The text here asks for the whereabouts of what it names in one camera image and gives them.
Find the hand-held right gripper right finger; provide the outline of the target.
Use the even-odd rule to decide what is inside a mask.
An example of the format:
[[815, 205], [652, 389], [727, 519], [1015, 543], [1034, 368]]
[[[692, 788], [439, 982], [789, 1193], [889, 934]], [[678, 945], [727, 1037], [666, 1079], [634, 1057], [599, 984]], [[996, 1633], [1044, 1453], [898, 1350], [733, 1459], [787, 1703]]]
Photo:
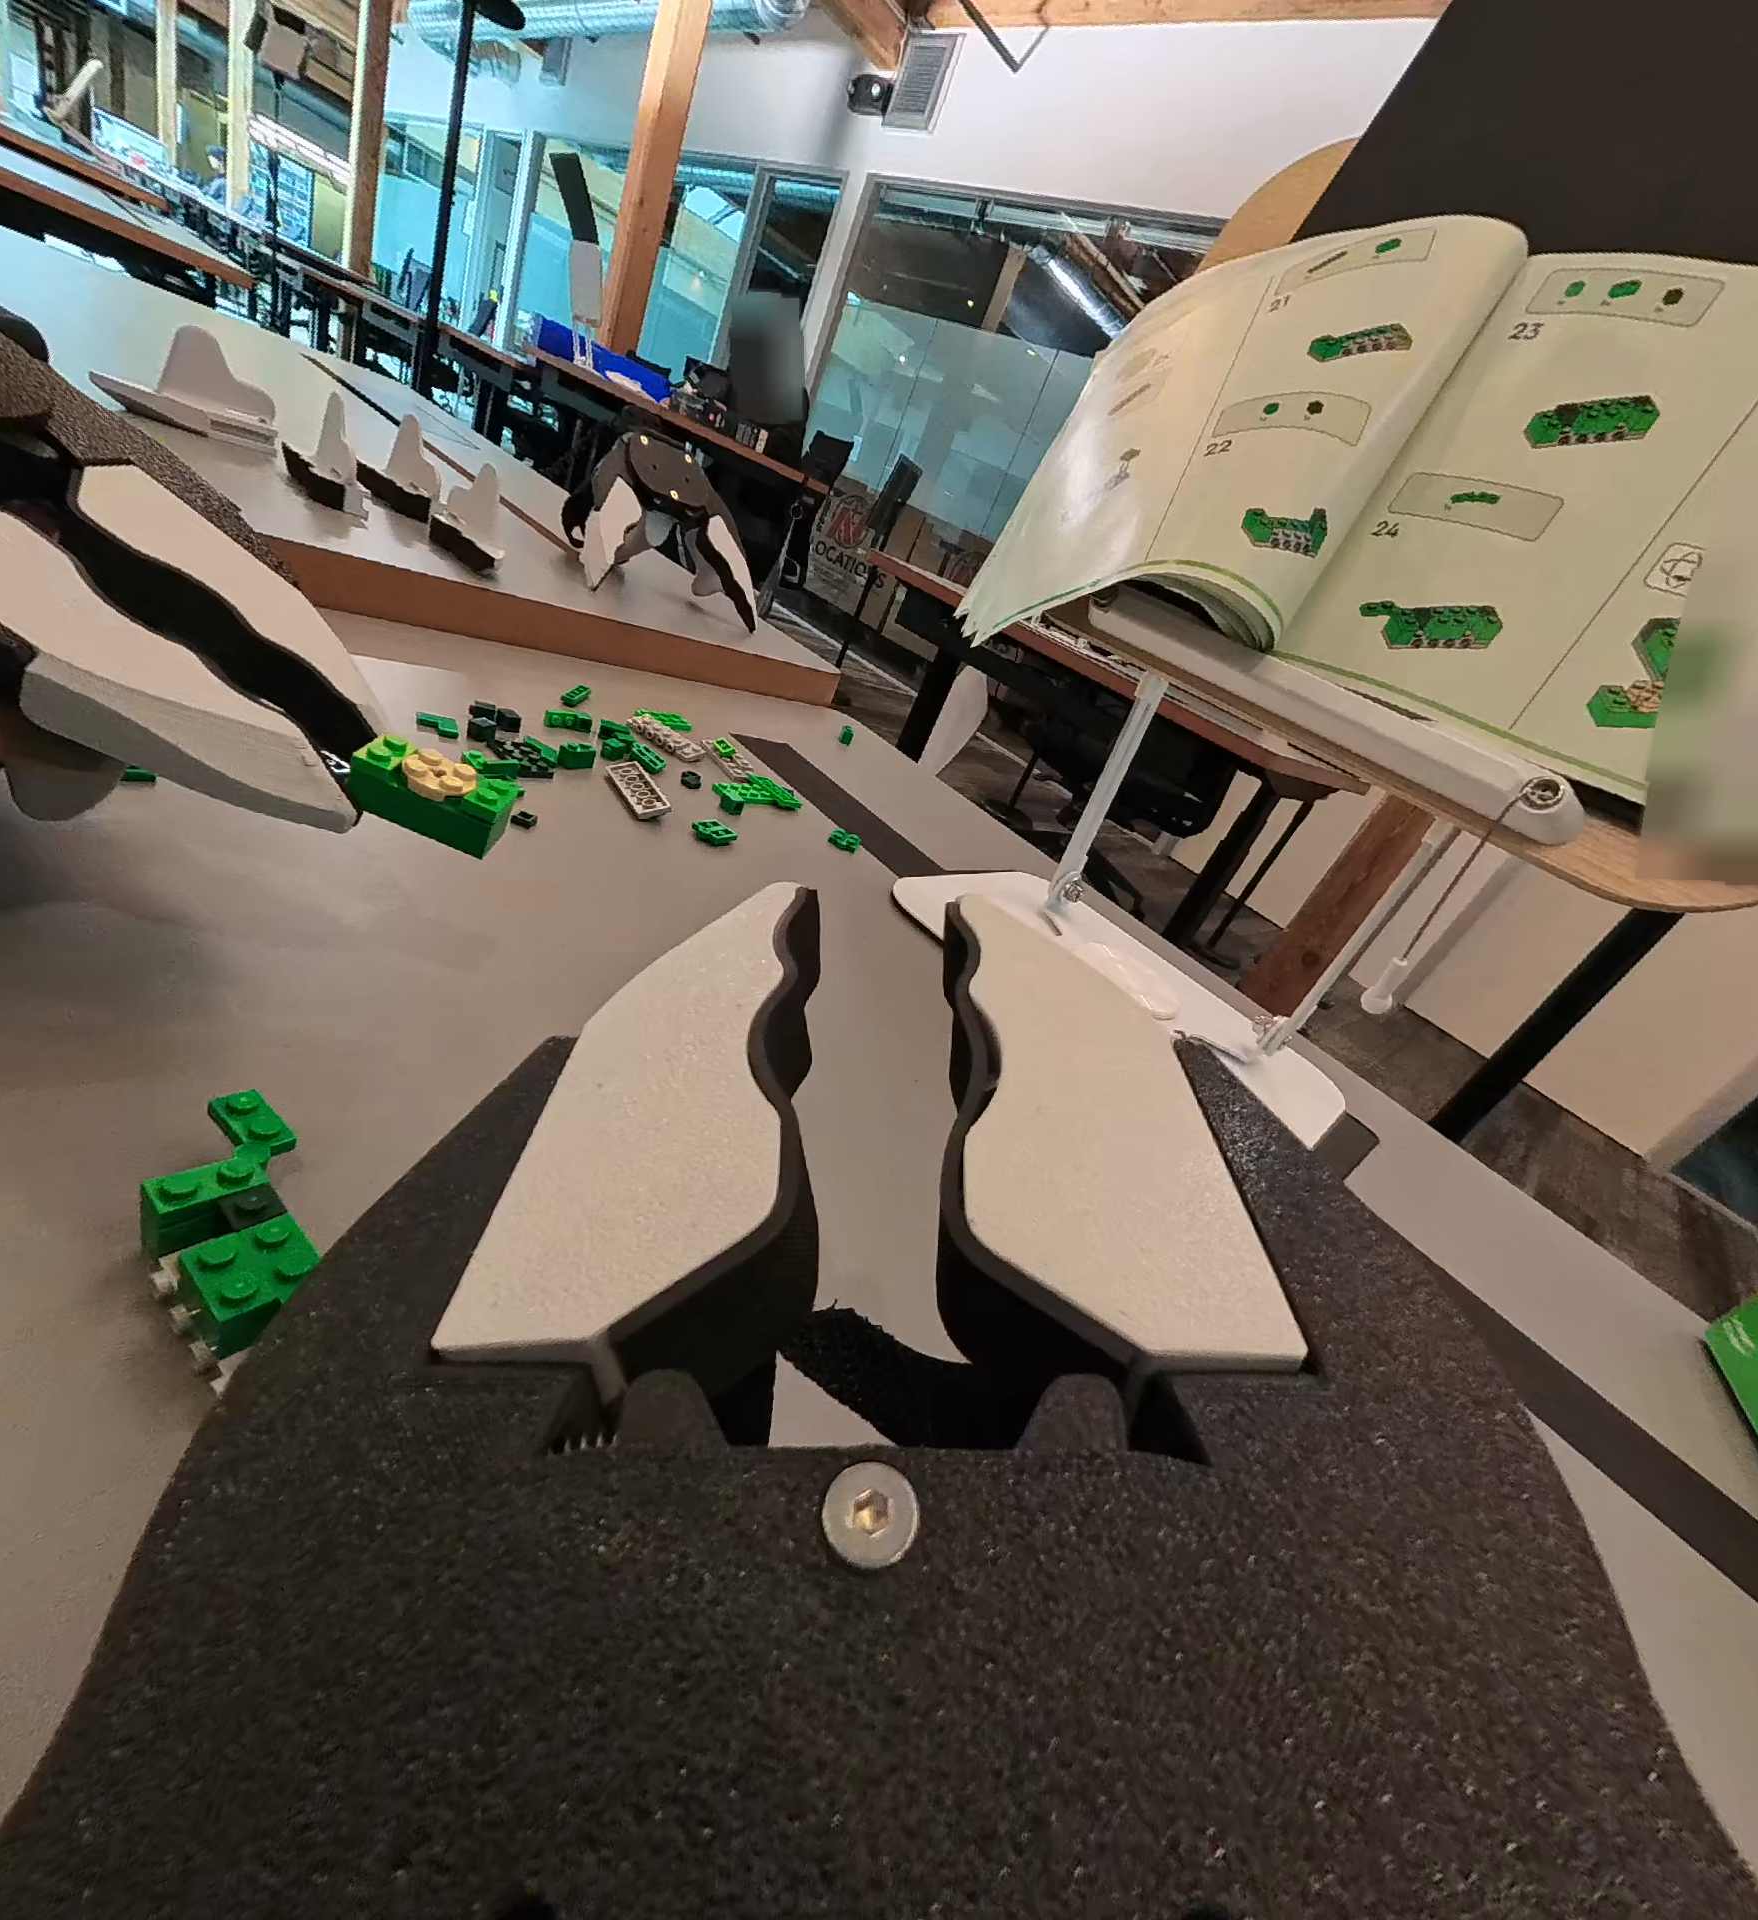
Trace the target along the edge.
[[1297, 1376], [1307, 1338], [1161, 1016], [1106, 949], [945, 909], [940, 1320], [1011, 1376]]

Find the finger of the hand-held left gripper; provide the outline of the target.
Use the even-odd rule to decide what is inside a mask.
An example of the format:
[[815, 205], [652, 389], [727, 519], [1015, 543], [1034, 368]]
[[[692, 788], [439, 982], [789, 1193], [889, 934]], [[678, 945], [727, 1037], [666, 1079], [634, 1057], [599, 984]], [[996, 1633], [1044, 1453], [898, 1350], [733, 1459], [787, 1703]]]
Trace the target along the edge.
[[269, 819], [329, 834], [360, 821], [290, 719], [116, 607], [64, 548], [4, 510], [0, 648], [23, 664], [7, 777], [32, 819], [69, 821], [144, 765]]
[[385, 730], [339, 636], [267, 560], [138, 466], [79, 468], [72, 557], [100, 595], [329, 754]]

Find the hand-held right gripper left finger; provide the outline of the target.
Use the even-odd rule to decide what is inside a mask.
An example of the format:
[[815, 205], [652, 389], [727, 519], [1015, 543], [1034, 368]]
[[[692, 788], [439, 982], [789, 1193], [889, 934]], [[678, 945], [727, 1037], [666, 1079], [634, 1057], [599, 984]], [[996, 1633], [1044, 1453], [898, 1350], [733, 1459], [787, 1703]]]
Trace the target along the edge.
[[819, 895], [775, 882], [585, 1023], [432, 1338], [447, 1364], [734, 1384], [816, 1291], [794, 1095]]

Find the green and tan brick assembly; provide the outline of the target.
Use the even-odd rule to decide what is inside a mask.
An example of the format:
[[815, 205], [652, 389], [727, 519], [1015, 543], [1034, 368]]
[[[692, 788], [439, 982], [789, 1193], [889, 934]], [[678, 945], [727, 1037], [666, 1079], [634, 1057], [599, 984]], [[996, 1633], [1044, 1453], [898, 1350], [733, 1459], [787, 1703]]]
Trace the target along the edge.
[[354, 753], [345, 791], [364, 816], [470, 858], [494, 851], [524, 798], [518, 782], [483, 777], [400, 734], [377, 737]]

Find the grey desk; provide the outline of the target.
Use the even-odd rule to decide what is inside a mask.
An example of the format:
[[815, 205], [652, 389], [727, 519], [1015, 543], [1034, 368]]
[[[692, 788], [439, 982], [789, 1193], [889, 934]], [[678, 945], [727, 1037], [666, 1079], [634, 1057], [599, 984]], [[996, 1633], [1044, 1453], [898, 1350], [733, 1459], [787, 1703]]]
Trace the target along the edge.
[[[523, 653], [360, 616], [335, 627], [393, 725], [575, 683], [794, 747], [935, 865], [1037, 867], [1009, 829], [828, 709]], [[212, 1159], [215, 1092], [299, 1131], [290, 1213], [321, 1246], [531, 1049], [769, 882], [819, 890], [815, 1072], [799, 1118], [820, 1300], [949, 1353], [934, 1301], [949, 1016], [932, 939], [820, 813], [730, 851], [639, 827], [594, 774], [531, 805], [486, 859], [371, 824], [285, 827], [171, 781], [63, 827], [0, 781], [0, 1822], [64, 1717], [128, 1561], [215, 1404], [135, 1261], [135, 1187]], [[1379, 1145], [1352, 1190], [1662, 1450], [1758, 1523], [1758, 1453], [1702, 1320], [1417, 1114], [1298, 1048]], [[1541, 1428], [1619, 1589], [1687, 1765], [1758, 1874], [1758, 1602], [1680, 1521]]]

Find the white wedge-shaped part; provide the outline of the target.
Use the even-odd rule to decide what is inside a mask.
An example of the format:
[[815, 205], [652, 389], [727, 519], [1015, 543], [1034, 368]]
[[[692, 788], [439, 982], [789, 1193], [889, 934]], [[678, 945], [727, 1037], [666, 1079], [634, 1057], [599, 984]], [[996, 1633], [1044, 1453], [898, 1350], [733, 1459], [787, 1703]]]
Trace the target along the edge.
[[173, 331], [158, 384], [142, 385], [100, 369], [90, 372], [90, 384], [142, 419], [269, 451], [280, 441], [275, 398], [232, 372], [218, 338], [203, 327]]
[[326, 400], [315, 447], [304, 452], [283, 439], [280, 458], [293, 486], [309, 500], [350, 520], [365, 523], [369, 496], [360, 478], [358, 452], [348, 436], [342, 401], [342, 392], [335, 389]]
[[502, 564], [502, 478], [497, 464], [452, 485], [427, 520], [427, 538], [467, 571], [490, 578]]
[[441, 475], [426, 452], [418, 418], [397, 424], [384, 466], [360, 460], [358, 478], [375, 500], [419, 526], [429, 525], [441, 500]]

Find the grey wood-edged table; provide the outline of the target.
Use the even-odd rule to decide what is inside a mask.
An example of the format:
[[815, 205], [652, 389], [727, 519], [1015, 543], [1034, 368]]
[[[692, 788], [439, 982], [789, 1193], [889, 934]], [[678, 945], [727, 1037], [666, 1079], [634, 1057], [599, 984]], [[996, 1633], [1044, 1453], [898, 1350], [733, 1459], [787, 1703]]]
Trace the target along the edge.
[[[155, 384], [175, 331], [201, 325], [220, 339], [232, 372], [273, 394], [285, 441], [313, 447], [329, 401], [339, 400], [354, 451], [374, 462], [390, 458], [396, 424], [289, 341], [9, 229], [0, 229], [0, 302], [38, 327], [53, 368], [86, 398], [100, 398], [94, 372]], [[689, 575], [657, 554], [632, 560], [591, 589], [556, 535], [563, 493], [516, 464], [502, 462], [502, 560], [481, 575], [381, 503], [365, 519], [318, 507], [290, 482], [278, 452], [164, 422], [138, 419], [135, 427], [224, 493], [326, 612], [739, 694], [832, 704], [838, 677], [827, 659], [777, 627], [747, 629], [724, 595], [700, 597]]]

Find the black office chair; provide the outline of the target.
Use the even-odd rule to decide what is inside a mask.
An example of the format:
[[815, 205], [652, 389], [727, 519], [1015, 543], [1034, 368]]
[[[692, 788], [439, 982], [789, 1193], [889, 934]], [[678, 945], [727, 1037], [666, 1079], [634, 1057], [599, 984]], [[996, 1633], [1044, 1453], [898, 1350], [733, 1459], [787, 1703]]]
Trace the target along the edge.
[[[1086, 701], [1067, 701], [1059, 713], [1022, 711], [1017, 733], [1030, 747], [1030, 760], [1057, 777], [1067, 791], [1059, 827], [1033, 827], [1033, 841], [1059, 854], [1104, 770], [1129, 704], [1095, 690]], [[1223, 749], [1160, 716], [1131, 756], [1131, 767], [1108, 809], [1108, 825], [1149, 829], [1176, 840], [1208, 829], [1229, 800], [1240, 765]]]

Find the green stepped brick assembly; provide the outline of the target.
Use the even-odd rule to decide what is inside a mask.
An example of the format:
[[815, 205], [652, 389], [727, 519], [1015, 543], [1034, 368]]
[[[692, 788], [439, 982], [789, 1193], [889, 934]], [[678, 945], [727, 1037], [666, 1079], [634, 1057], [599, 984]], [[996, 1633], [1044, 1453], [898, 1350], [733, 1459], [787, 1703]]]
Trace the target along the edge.
[[275, 1185], [297, 1147], [286, 1118], [256, 1090], [213, 1095], [208, 1115], [220, 1159], [146, 1180], [138, 1230], [155, 1303], [193, 1372], [223, 1391], [321, 1254]]

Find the black pole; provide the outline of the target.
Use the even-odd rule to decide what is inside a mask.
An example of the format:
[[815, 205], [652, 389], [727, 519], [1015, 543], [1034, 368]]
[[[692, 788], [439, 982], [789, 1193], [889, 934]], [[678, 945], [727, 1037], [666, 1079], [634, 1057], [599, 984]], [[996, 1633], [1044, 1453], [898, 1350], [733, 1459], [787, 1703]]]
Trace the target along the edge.
[[474, 26], [477, 26], [478, 12], [484, 12], [483, 4], [477, 4], [477, 3], [460, 4], [460, 35], [456, 42], [450, 117], [447, 117], [446, 146], [441, 156], [441, 180], [439, 180], [437, 203], [435, 203], [434, 246], [429, 257], [426, 295], [419, 309], [416, 347], [411, 355], [411, 389], [423, 400], [429, 400], [434, 392], [434, 369], [435, 369], [439, 331], [441, 331], [439, 324], [441, 324], [446, 264], [447, 264], [447, 252], [452, 242], [454, 208], [457, 200], [463, 101], [466, 101], [466, 90], [467, 90], [467, 71], [473, 60], [473, 41], [474, 41]]

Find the black and white gripper assembly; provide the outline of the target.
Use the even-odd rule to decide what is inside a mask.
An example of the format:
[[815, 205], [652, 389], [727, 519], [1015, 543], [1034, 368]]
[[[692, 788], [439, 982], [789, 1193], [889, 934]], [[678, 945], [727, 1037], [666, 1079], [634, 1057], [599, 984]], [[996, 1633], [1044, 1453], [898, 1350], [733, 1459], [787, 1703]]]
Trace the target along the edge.
[[618, 439], [588, 482], [568, 493], [561, 531], [587, 589], [599, 589], [641, 554], [664, 554], [692, 578], [696, 597], [727, 597], [747, 631], [756, 629], [756, 589], [741, 531], [705, 468], [681, 444], [647, 431]]

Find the wooden table with black leg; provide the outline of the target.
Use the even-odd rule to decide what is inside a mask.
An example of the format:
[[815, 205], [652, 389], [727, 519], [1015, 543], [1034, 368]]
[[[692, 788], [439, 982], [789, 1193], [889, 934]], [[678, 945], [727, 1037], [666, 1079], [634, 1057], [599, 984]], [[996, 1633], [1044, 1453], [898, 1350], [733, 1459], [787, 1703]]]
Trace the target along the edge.
[[[1102, 727], [1085, 709], [1090, 690], [1112, 698], [1133, 698], [1140, 690], [1136, 673], [1124, 661], [1089, 653], [1074, 629], [1024, 621], [1006, 631], [1006, 641], [1017, 649], [1015, 657], [1001, 653], [994, 643], [969, 649], [958, 625], [962, 592], [954, 582], [884, 548], [868, 554], [865, 569], [870, 584], [879, 578], [896, 584], [893, 610], [911, 631], [935, 648], [899, 739], [899, 750], [911, 758], [928, 758], [940, 715], [966, 671], [978, 673], [992, 686], [1012, 689], [1024, 702], [1044, 709], [1077, 733], [1095, 733]], [[1283, 801], [1297, 803], [1297, 821], [1303, 821], [1317, 803], [1337, 791], [1384, 794], [1392, 803], [1387, 824], [1384, 829], [1358, 831], [1283, 930], [1276, 976], [1280, 986], [1304, 986], [1304, 963], [1315, 954], [1330, 959], [1325, 943], [1333, 933], [1360, 936], [1384, 930], [1415, 887], [1414, 829], [1459, 829], [1485, 837], [1522, 867], [1543, 871], [1589, 899], [1605, 899], [1624, 912], [1621, 923], [1519, 1023], [1491, 1062], [1442, 1104], [1429, 1127], [1444, 1140], [1466, 1141], [1680, 921], [1758, 908], [1758, 886], [1639, 875], [1633, 870], [1639, 856], [1638, 836], [1611, 819], [1586, 816], [1579, 837], [1549, 847], [1517, 829], [1468, 819], [1452, 805], [1437, 803], [1431, 788], [1389, 774], [1377, 765], [1346, 765], [1341, 756], [1311, 753], [1255, 719], [1205, 702], [1185, 686], [1161, 698], [1158, 719], [1179, 734], [1202, 741], [1210, 753], [1223, 756], [1238, 774], [1259, 784], [1259, 801], [1240, 811], [1208, 865], [1188, 884], [1166, 934], [1172, 947], [1183, 949], [1197, 934]]]

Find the open instruction booklet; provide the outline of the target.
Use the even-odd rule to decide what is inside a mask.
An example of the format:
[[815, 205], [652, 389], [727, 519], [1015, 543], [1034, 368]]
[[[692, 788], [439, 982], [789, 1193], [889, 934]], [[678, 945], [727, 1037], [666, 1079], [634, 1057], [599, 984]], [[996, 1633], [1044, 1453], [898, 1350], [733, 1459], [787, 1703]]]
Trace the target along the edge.
[[1435, 216], [1208, 264], [1092, 362], [980, 566], [1117, 589], [1643, 803], [1699, 571], [1758, 564], [1758, 266]]

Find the wooden post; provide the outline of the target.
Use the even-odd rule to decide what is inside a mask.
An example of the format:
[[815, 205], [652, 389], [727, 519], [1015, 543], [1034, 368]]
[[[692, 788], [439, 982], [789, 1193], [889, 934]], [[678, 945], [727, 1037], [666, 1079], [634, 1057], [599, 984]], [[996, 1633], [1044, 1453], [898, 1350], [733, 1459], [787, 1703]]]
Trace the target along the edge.
[[652, 24], [599, 329], [622, 355], [641, 345], [709, 21], [709, 3], [661, 3]]
[[345, 229], [341, 260], [367, 281], [374, 269], [377, 189], [385, 146], [385, 90], [393, 3], [358, 4], [354, 95], [350, 109]]

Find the wall air vent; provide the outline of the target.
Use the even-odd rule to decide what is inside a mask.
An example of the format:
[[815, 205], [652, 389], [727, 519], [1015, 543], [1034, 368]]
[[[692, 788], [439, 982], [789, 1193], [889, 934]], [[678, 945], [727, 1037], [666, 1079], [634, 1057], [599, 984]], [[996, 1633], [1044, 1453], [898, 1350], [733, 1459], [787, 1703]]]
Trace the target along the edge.
[[962, 33], [911, 33], [901, 47], [884, 109], [889, 132], [934, 132], [954, 68], [964, 51]]

